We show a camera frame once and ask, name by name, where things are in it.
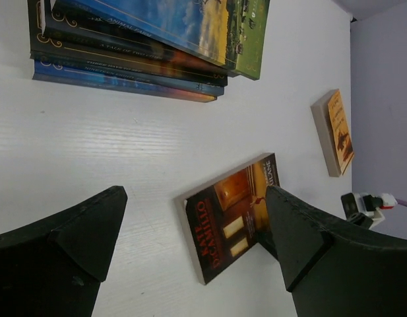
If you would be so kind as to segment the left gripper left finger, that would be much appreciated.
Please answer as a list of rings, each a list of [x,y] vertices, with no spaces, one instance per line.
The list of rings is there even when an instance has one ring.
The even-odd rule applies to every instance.
[[[127,205],[122,186],[0,234],[0,316],[91,316]]]

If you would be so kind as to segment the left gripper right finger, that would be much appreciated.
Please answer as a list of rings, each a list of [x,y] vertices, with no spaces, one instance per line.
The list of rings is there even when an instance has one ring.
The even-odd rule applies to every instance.
[[[266,190],[286,290],[298,316],[407,316],[407,240],[357,226],[286,190]]]

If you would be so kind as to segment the brown orange book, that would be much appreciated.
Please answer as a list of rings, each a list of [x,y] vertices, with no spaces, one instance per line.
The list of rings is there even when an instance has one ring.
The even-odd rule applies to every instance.
[[[266,189],[279,183],[275,154],[263,153],[174,198],[201,284],[270,235]]]

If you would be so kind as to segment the yellow orange book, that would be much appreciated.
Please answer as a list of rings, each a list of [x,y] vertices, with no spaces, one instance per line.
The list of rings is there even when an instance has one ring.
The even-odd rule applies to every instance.
[[[311,113],[330,177],[344,175],[354,158],[350,128],[340,90],[328,91],[311,105]]]

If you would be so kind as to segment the Nineteen Eighty-Four blue book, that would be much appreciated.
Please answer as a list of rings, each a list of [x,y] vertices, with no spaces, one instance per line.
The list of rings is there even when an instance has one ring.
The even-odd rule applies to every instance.
[[[55,75],[58,77],[72,77],[76,79],[95,81],[97,83],[107,83],[109,85],[116,85],[120,87],[137,87],[144,88],[151,85],[160,88],[170,88],[203,94],[211,97],[219,97],[224,94],[224,87],[212,86],[209,84],[202,84],[193,81],[185,81],[181,79],[171,79],[168,77],[161,77],[157,75],[149,75],[145,73],[116,73],[108,71],[107,69],[96,69],[93,67],[85,67],[85,69],[78,69],[68,67],[65,65],[54,64],[50,62],[43,62],[34,60],[34,67],[44,75]]]

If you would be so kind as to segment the Three Days to See book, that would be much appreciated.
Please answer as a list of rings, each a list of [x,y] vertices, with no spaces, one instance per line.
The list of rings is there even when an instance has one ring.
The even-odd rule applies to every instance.
[[[119,77],[125,80],[128,79],[132,81],[162,85],[169,88],[185,90],[187,92],[196,92],[215,97],[222,96],[224,94],[225,87],[228,85],[227,81],[225,83],[210,83],[209,80],[200,81],[198,79],[178,79],[163,75],[155,75],[152,73],[149,74],[143,71],[130,71],[102,65],[94,65],[85,61],[78,61],[75,59],[58,57],[56,55],[35,51],[30,54],[30,58],[44,63],[54,63],[59,67],[65,66],[82,71],[90,71],[112,77]]]

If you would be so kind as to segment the A Tale of Two Cities book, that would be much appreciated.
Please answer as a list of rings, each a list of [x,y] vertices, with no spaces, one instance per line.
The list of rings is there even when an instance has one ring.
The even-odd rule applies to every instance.
[[[52,9],[54,27],[44,36],[39,2],[28,1],[30,53],[41,52],[89,64],[143,71],[178,79],[225,83],[228,72],[142,34],[92,15]]]

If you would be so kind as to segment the green and blue book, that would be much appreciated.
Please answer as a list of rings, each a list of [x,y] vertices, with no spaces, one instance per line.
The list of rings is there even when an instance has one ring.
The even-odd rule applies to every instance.
[[[50,13],[114,23],[231,75],[258,80],[269,1],[42,1]]]

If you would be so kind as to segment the Jane Eyre blue book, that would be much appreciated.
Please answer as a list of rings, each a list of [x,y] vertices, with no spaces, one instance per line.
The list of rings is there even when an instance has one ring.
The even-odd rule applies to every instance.
[[[95,80],[78,79],[72,77],[62,77],[56,75],[45,75],[42,73],[34,73],[33,80],[46,81],[51,83],[61,83],[66,85],[75,85],[81,87],[93,87],[106,90],[114,90],[119,92],[128,92],[135,94],[143,94],[149,96],[159,96],[164,98],[173,98],[178,100],[187,100],[193,102],[212,102],[218,98],[215,96],[209,96],[205,94],[199,94],[194,92],[187,92],[175,88],[163,87],[160,85],[146,84],[146,83],[126,83],[123,81],[120,84],[113,83],[99,83]]]

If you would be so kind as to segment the Little Women floral book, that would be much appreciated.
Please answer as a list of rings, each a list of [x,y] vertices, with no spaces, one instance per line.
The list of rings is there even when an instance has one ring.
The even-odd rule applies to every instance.
[[[44,36],[50,35],[51,29],[54,27],[54,20],[51,15],[54,4],[55,0],[40,0],[39,2],[40,27]]]

